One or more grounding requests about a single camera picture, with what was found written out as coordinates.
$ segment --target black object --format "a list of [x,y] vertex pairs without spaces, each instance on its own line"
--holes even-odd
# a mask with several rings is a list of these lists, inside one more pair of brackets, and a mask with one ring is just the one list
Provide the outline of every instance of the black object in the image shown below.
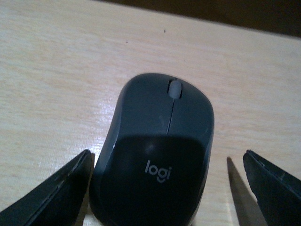
[[106,226],[188,226],[204,190],[214,131],[194,86],[142,74],[123,88],[90,184]]
[[248,150],[243,157],[252,192],[269,226],[301,225],[301,181]]
[[91,171],[85,150],[0,213],[1,226],[71,226],[75,223]]

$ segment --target mouse body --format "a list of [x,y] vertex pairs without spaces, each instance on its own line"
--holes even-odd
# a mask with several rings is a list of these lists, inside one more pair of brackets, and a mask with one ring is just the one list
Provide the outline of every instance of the mouse body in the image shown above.
[[105,226],[189,226],[204,190],[214,133],[210,101],[172,76],[122,89],[89,189]]

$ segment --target computer mouse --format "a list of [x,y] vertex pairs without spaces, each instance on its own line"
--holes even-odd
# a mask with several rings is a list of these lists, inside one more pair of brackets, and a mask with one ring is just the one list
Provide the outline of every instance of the computer mouse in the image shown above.
[[164,74],[122,89],[89,189],[105,226],[189,226],[204,190],[214,133],[208,98]]

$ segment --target wireless mouse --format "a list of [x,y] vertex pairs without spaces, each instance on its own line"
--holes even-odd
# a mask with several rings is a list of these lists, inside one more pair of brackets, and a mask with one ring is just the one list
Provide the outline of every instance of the wireless mouse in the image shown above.
[[164,74],[141,74],[119,96],[96,163],[90,206],[105,226],[189,226],[209,166],[207,97]]

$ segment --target light wood surface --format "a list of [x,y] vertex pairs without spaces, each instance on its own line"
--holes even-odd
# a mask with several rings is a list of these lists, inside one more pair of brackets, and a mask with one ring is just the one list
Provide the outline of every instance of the light wood surface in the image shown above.
[[[249,192],[247,149],[301,178],[301,40],[100,1],[2,0],[0,210],[83,149],[97,160],[122,87],[145,72],[190,82],[214,108],[194,226],[241,225],[227,157]],[[100,225],[90,209],[83,225]]]

